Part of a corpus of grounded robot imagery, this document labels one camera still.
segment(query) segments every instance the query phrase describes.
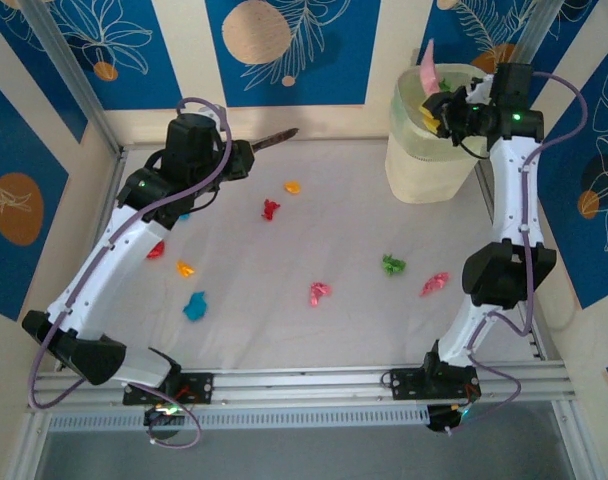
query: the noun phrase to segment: green toy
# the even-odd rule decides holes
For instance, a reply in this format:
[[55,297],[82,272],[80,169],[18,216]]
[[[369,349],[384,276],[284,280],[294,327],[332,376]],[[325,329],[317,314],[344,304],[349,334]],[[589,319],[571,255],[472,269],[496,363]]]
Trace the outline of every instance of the green toy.
[[440,91],[442,92],[450,92],[451,91],[451,86],[448,84],[448,82],[446,81],[445,78],[443,78],[442,80],[440,80]]
[[406,268],[406,262],[393,258],[393,255],[384,255],[382,258],[382,268],[390,277],[393,274],[402,273]]

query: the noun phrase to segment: beige wall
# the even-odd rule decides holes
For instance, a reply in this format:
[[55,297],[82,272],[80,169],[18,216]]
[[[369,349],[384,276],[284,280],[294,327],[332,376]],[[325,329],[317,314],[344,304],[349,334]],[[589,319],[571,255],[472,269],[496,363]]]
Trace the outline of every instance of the beige wall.
[[[225,105],[204,0],[153,0],[183,96]],[[388,133],[388,106],[397,77],[414,64],[432,0],[383,0],[364,106],[233,108],[228,120],[238,138],[261,138],[285,125],[299,138],[372,137]],[[187,48],[199,45],[199,48]],[[112,111],[109,120],[124,145],[163,143],[171,110]]]
[[[1,35],[0,90],[69,174],[23,312],[45,309],[91,246],[114,160],[92,127],[77,143]],[[0,315],[0,478],[26,409],[26,379],[36,349],[19,323]]]
[[[582,87],[607,53],[608,0],[600,0],[555,73]],[[572,100],[572,93],[549,82],[535,104],[547,132]],[[555,247],[550,228],[545,222],[543,227],[547,244]],[[538,298],[608,473],[608,297],[582,310],[560,261]]]

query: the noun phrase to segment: white table surface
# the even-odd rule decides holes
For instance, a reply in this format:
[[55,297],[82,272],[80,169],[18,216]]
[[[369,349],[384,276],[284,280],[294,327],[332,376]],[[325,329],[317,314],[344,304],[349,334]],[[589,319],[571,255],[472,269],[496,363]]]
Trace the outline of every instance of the white table surface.
[[[154,150],[130,150],[124,175]],[[491,224],[474,174],[449,202],[407,205],[390,192],[385,154],[384,140],[291,141],[259,152],[249,178],[223,184],[213,205],[178,222],[164,256],[123,285],[108,334],[185,368],[421,362],[453,320],[464,260],[488,242]],[[284,191],[291,180],[301,184],[297,196]],[[261,217],[266,198],[281,204],[272,222]],[[384,274],[386,253],[406,260],[403,275]],[[178,260],[197,273],[181,277]],[[419,297],[442,271],[448,286]],[[333,294],[312,308],[318,281]],[[182,309],[202,290],[208,312],[193,323]],[[478,358],[533,356],[527,339],[498,324]]]

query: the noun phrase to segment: blue wallpaper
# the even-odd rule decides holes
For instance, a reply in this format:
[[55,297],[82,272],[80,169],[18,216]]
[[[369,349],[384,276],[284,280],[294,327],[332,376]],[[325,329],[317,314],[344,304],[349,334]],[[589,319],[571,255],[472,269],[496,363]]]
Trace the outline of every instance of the blue wallpaper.
[[48,5],[106,110],[175,107],[180,90],[151,0]]
[[[535,70],[555,70],[596,3],[566,0],[533,59]],[[532,0],[436,0],[418,61],[433,38],[435,63],[470,63],[493,73],[498,62],[508,61],[535,5]],[[543,79],[533,80],[533,100],[544,84]]]
[[16,320],[68,174],[0,91],[0,314]]
[[[608,55],[582,88],[589,107],[577,136],[542,154],[539,196],[582,307],[608,295]],[[548,138],[580,120],[572,103]]]
[[206,0],[229,107],[362,105],[380,0]]
[[[180,90],[150,0],[53,0],[46,5],[106,110],[177,104]],[[0,31],[79,140],[86,119],[79,118],[79,108],[22,14],[2,0]]]
[[68,91],[66,84],[44,53],[26,19],[17,9],[0,0],[0,33],[24,64],[75,139],[82,139],[88,120]]

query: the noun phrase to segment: metal vent grille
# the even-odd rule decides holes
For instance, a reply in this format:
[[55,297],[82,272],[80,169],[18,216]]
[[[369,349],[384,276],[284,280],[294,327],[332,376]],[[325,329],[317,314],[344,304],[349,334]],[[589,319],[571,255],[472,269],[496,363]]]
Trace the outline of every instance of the metal vent grille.
[[[212,410],[197,413],[203,430],[239,430],[259,428],[321,428],[429,423],[426,406],[356,408],[283,408],[248,410]],[[144,430],[143,412],[70,413],[53,415],[50,432],[138,431]],[[176,417],[156,430],[195,428],[192,421]]]

